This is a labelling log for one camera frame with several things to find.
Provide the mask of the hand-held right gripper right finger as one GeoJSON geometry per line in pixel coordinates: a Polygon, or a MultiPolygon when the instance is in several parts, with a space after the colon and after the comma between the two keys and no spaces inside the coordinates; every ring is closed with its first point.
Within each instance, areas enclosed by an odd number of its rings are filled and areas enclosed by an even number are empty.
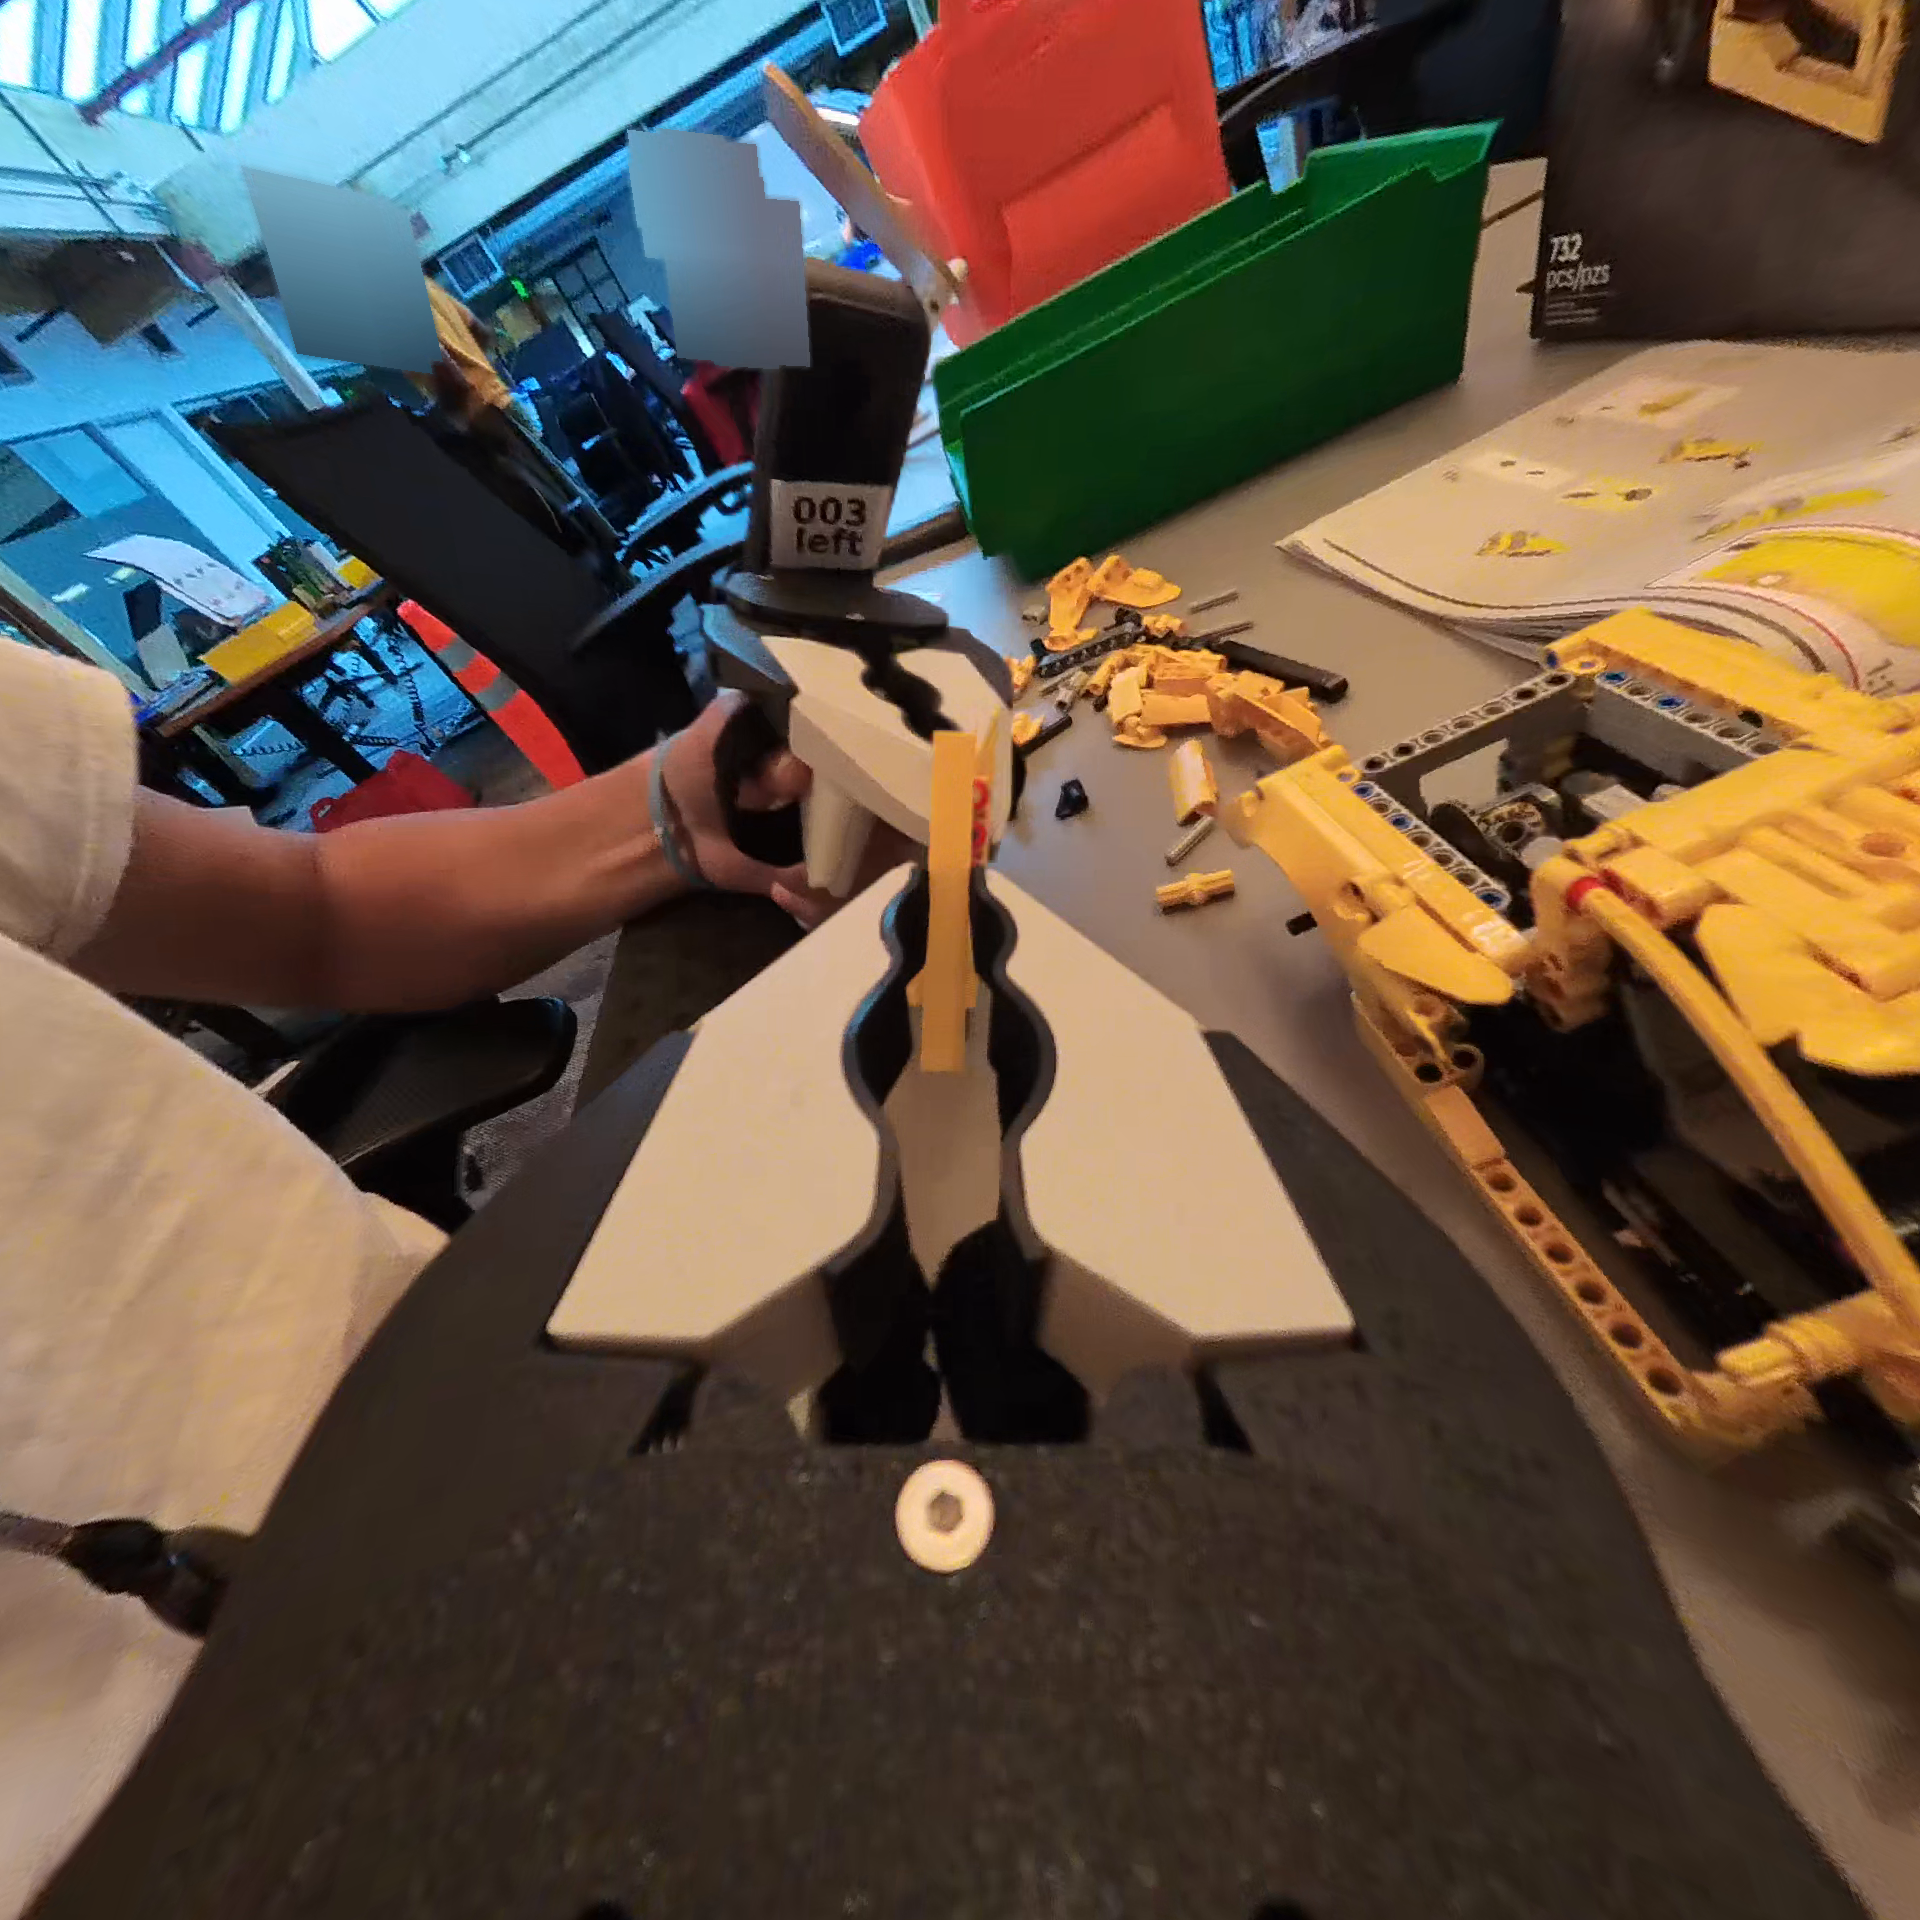
{"type": "Polygon", "coordinates": [[[1200,1022],[1014,882],[931,1079],[931,1360],[970,1443],[1069,1443],[1129,1377],[1339,1346],[1353,1310],[1200,1022]]]}

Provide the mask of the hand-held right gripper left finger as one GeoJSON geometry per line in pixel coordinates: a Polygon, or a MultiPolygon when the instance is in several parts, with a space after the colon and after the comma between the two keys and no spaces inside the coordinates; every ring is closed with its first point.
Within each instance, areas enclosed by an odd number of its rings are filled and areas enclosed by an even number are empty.
{"type": "Polygon", "coordinates": [[[914,1056],[891,868],[688,1033],[545,1319],[568,1354],[721,1372],[818,1402],[834,1443],[919,1443],[939,1412],[887,1098],[914,1056]]]}

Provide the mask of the long yellow beam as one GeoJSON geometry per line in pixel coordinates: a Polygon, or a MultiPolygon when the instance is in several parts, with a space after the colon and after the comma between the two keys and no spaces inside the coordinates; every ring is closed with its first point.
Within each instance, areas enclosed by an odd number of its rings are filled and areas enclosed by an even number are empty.
{"type": "Polygon", "coordinates": [[[922,967],[906,986],[919,1008],[919,1068],[960,1072],[969,1060],[975,1002],[970,952],[974,876],[992,846],[992,774],[969,732],[931,740],[927,815],[927,919],[922,967]]]}

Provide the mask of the yellow toy car model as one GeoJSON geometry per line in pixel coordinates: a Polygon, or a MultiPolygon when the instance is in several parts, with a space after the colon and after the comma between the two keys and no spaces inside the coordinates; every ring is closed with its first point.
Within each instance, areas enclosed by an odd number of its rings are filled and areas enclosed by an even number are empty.
{"type": "Polygon", "coordinates": [[[1813,1495],[1915,1607],[1915,698],[1623,610],[1221,828],[1360,1040],[1665,1435],[1826,1427],[1813,1495]]]}

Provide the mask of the person's left forearm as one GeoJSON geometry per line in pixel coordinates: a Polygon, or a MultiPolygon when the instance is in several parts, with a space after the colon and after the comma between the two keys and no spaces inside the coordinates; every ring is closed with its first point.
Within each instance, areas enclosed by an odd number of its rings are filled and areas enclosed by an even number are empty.
{"type": "Polygon", "coordinates": [[[511,808],[281,833],[149,791],[72,970],[133,998],[433,1012],[507,987],[672,898],[656,752],[511,808]]]}

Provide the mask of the grey desk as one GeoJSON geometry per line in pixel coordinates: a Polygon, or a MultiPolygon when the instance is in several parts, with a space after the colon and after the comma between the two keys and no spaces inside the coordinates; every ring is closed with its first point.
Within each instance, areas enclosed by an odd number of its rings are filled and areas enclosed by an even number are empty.
{"type": "MultiPolygon", "coordinates": [[[[1235,591],[1230,616],[1255,625],[1255,643],[1345,675],[1351,698],[1330,718],[1343,745],[1368,750],[1519,678],[1517,660],[1296,562],[1280,539],[1625,356],[1529,338],[1543,180],[1539,161],[1488,174],[1457,384],[1119,543],[1195,600],[1235,591]]],[[[1026,802],[1000,848],[1013,880],[1246,1042],[1477,1264],[1607,1456],[1703,1671],[1781,1795],[1874,1915],[1915,1915],[1915,1626],[1849,1555],[1798,1532],[1800,1505],[1835,1500],[1857,1458],[1810,1434],[1736,1468],[1685,1458],[1387,1087],[1334,961],[1315,937],[1286,935],[1299,906],[1282,876],[1233,858],[1233,902],[1160,919],[1147,898],[1167,844],[1157,760],[1110,748],[1081,718],[1034,761],[1043,785],[1059,774],[1088,783],[1093,809],[1054,823],[1051,801],[1026,802]]]]}

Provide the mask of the person's left hand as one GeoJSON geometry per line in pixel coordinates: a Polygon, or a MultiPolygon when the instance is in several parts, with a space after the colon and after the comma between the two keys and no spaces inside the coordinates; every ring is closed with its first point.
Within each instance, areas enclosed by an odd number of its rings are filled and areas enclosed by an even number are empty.
{"type": "Polygon", "coordinates": [[[785,817],[808,798],[813,770],[791,752],[769,718],[742,692],[719,692],[658,750],[658,791],[675,826],[675,846],[705,888],[776,906],[801,928],[834,916],[848,896],[808,884],[806,864],[766,863],[744,851],[731,817],[785,817]]]}

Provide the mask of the grey wristband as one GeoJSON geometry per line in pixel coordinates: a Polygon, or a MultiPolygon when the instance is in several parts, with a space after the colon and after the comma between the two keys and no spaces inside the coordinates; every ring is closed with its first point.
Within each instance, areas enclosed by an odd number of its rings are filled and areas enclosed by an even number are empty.
{"type": "Polygon", "coordinates": [[[681,808],[674,802],[664,780],[666,761],[675,743],[679,736],[664,736],[646,755],[646,818],[653,831],[656,851],[674,876],[679,889],[688,895],[703,895],[713,889],[713,882],[701,868],[697,848],[691,846],[681,817],[681,808]]]}

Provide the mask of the pile of yellow bricks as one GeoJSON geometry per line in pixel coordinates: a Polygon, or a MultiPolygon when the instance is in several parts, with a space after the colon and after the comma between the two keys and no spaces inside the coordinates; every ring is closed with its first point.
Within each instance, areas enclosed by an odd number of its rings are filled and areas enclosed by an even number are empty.
{"type": "Polygon", "coordinates": [[[1023,612],[1023,654],[1006,660],[1014,770],[1021,776],[1041,745],[1066,732],[1078,707],[1102,713],[1114,748],[1167,756],[1181,840],[1167,852],[1157,912],[1185,915],[1233,898],[1231,871],[1183,866],[1221,809],[1207,739],[1253,739],[1280,767],[1304,761],[1330,745],[1325,708],[1345,699],[1347,684],[1248,644],[1240,623],[1197,631],[1178,610],[1181,587],[1121,555],[1069,561],[1041,593],[1041,608],[1023,612]]]}

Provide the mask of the red plastic bin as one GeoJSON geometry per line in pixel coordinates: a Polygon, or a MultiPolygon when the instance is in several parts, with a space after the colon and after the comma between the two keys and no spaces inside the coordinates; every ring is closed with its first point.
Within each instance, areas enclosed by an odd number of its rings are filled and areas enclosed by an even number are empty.
{"type": "Polygon", "coordinates": [[[951,2],[856,128],[970,347],[1231,193],[1195,2],[951,2]]]}

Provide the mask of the green plastic bin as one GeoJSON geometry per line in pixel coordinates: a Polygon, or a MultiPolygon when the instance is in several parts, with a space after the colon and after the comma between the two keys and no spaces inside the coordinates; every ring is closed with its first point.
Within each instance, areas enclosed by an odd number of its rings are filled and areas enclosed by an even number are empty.
{"type": "Polygon", "coordinates": [[[1496,121],[1334,145],[935,370],[978,551],[1026,580],[1457,383],[1496,121]]]}

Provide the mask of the orange striped barrier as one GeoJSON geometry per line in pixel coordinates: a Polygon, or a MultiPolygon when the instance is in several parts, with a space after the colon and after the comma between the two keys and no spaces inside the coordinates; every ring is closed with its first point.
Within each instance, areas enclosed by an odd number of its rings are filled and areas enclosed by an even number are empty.
{"type": "Polygon", "coordinates": [[[576,752],[545,712],[511,678],[416,600],[398,602],[398,617],[423,650],[449,675],[471,705],[507,739],[519,756],[553,790],[584,780],[576,752]]]}

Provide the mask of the red bag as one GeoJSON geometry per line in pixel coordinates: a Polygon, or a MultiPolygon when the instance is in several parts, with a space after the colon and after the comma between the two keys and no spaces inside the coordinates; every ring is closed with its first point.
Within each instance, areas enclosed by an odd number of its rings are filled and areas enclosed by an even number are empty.
{"type": "Polygon", "coordinates": [[[475,796],[429,760],[395,750],[368,780],[338,796],[312,801],[306,815],[311,833],[341,833],[392,818],[471,809],[475,796]]]}

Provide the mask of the open instruction booklet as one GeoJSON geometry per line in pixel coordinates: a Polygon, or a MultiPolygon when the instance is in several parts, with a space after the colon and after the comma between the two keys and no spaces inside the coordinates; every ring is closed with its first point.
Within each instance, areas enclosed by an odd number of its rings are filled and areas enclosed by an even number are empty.
{"type": "Polygon", "coordinates": [[[1917,686],[1917,351],[1667,344],[1282,543],[1510,657],[1630,608],[1917,686]]]}

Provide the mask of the toy car set box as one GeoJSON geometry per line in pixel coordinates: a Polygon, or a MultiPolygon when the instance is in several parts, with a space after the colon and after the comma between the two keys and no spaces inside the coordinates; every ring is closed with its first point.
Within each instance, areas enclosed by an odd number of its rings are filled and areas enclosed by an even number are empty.
{"type": "Polygon", "coordinates": [[[1535,344],[1915,334],[1915,2],[1562,6],[1543,154],[1535,344]]]}

